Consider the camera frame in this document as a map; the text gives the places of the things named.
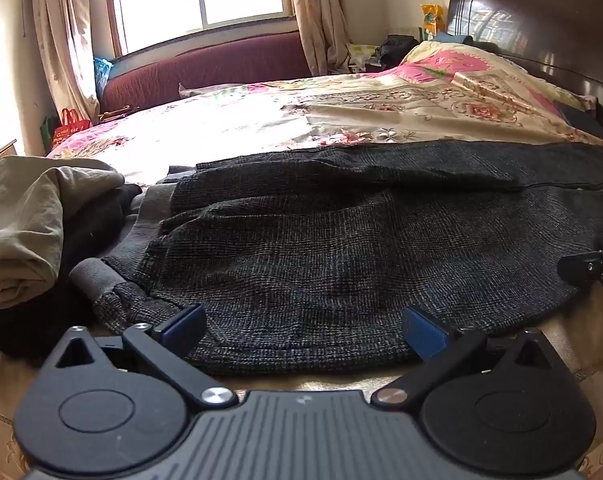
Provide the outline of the dark grey plaid pants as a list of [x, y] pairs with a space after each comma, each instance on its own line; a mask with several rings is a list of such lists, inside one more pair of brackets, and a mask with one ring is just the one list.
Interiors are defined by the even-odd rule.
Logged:
[[603, 249], [603, 145], [433, 141], [254, 154], [145, 193], [72, 280], [114, 333], [206, 310], [213, 375], [411, 359], [402, 311], [505, 334], [572, 304], [559, 259]]

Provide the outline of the folded black garment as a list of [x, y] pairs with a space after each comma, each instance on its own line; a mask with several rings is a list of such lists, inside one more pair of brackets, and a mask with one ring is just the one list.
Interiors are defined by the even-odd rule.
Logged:
[[70, 280], [70, 271], [81, 261], [99, 256], [118, 240], [133, 200], [141, 193], [136, 184], [114, 188], [84, 204], [64, 222], [62, 261], [53, 286], [16, 306], [0, 309], [3, 353], [13, 359], [41, 363], [67, 328], [96, 323], [92, 304]]

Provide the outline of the black tablet case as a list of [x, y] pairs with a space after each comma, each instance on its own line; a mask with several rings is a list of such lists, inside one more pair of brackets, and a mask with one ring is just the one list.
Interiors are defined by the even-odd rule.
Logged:
[[554, 105], [568, 125], [603, 140], [603, 127], [591, 113], [577, 110], [562, 102], [554, 102]]

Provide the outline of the folded olive green garment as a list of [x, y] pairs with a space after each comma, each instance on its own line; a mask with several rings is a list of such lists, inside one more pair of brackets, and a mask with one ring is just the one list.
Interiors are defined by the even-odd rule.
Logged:
[[62, 262], [64, 221], [123, 183], [116, 169], [94, 159], [0, 160], [0, 309], [54, 285]]

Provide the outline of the floral bed quilt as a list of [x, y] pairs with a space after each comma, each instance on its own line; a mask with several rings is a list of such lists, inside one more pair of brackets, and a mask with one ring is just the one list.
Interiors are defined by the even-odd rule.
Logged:
[[[261, 152], [331, 145], [457, 140], [525, 145], [577, 143], [601, 148], [586, 126], [569, 126], [560, 105], [584, 112], [589, 99], [527, 73], [496, 54], [458, 44], [428, 42], [399, 67], [380, 75], [339, 75], [196, 90], [196, 96], [159, 105], [95, 127], [55, 148], [54, 159], [94, 158], [122, 170], [133, 183], [154, 184], [170, 164], [204, 162]], [[555, 169], [603, 177], [594, 155], [579, 162], [556, 156]], [[582, 467], [603, 479], [603, 288], [577, 299], [541, 328], [576, 374], [597, 414], [597, 435]], [[390, 370], [368, 372], [240, 373], [233, 386], [294, 390], [359, 388], [367, 395]], [[17, 402], [36, 369], [0, 350], [0, 479], [19, 479], [28, 467], [13, 433]]]

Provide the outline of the red shopping bag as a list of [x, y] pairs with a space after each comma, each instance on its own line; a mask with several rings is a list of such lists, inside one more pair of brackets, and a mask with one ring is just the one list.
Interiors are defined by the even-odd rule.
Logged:
[[57, 148], [75, 133], [92, 127], [90, 119], [81, 118], [74, 108], [64, 108], [60, 115], [60, 123], [55, 128], [51, 140], [51, 149]]

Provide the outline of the dark wooden headboard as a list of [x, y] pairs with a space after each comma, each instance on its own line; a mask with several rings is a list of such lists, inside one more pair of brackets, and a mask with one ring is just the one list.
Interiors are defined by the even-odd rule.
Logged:
[[492, 44], [533, 76], [594, 96], [603, 127], [603, 0], [449, 0], [448, 32]]

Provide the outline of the green bag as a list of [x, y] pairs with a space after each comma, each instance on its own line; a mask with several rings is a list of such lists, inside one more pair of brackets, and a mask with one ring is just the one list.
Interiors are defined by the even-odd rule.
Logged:
[[52, 143], [56, 128], [59, 126], [57, 116], [46, 116], [40, 125], [40, 136], [43, 143], [44, 154], [47, 155], [52, 149]]

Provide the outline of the blue plastic bag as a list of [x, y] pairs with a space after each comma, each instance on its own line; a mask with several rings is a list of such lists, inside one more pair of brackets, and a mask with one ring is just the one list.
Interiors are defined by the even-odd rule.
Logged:
[[103, 95], [109, 81], [110, 72], [114, 67], [114, 64], [106, 60], [106, 58], [99, 58], [98, 56], [94, 56], [93, 66], [96, 96], [97, 99], [101, 100], [103, 99]]

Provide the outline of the black bag on nightstand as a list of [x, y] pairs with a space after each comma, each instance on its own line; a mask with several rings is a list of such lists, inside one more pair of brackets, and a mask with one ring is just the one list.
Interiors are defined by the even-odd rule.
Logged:
[[367, 73], [378, 73], [397, 67], [408, 53], [420, 44], [413, 36], [389, 35], [365, 63]]

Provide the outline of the yellow snack bag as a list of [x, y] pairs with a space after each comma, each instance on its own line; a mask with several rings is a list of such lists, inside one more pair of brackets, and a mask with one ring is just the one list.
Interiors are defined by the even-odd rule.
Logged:
[[445, 7], [439, 3], [422, 3], [422, 32], [424, 40], [433, 40], [446, 29]]

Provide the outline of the maroon window bench cushion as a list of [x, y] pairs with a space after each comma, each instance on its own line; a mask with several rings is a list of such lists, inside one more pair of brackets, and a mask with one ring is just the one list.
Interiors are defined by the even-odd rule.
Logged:
[[199, 89], [310, 76], [298, 32], [251, 37], [186, 51], [112, 78], [100, 99], [100, 110], [115, 112], [127, 106], [147, 110], [179, 99], [180, 87]]

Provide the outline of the left beige curtain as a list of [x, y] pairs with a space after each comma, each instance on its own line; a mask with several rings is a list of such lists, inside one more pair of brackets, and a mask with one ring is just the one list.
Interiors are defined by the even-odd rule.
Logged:
[[90, 0], [32, 0], [36, 41], [56, 110], [95, 122], [97, 99]]

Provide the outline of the beige curtain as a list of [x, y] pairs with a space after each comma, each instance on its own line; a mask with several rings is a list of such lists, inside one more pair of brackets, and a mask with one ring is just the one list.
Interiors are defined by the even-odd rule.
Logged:
[[313, 76], [348, 65], [350, 37], [341, 0], [292, 0], [301, 45]]
[[32, 0], [36, 41], [56, 110], [95, 122], [97, 99], [90, 0]]

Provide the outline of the right beige curtain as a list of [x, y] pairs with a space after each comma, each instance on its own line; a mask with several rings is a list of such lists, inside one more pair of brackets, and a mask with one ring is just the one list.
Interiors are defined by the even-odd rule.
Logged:
[[341, 0], [292, 0], [301, 45], [313, 76], [348, 65], [350, 37]]

